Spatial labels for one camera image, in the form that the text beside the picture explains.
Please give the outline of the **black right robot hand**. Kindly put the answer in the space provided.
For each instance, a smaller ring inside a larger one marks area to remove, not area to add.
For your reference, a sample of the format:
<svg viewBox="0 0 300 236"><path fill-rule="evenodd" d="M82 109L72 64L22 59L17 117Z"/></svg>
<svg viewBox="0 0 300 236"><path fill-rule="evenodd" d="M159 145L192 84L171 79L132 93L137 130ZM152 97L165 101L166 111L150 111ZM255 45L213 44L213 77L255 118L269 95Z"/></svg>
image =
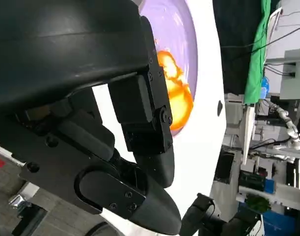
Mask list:
<svg viewBox="0 0 300 236"><path fill-rule="evenodd" d="M198 193L182 218L179 235L219 236L226 223L220 216L221 211L215 200Z"/></svg>

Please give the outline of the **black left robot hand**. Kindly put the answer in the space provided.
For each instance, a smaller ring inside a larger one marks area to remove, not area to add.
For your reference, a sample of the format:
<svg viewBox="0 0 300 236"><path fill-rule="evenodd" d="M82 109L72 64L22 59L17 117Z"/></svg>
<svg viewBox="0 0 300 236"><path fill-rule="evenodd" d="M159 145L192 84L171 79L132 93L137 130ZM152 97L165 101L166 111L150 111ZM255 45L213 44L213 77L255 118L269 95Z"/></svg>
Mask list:
<svg viewBox="0 0 300 236"><path fill-rule="evenodd" d="M181 216L171 107L131 0L0 0L0 147L21 178L164 235Z"/></svg>

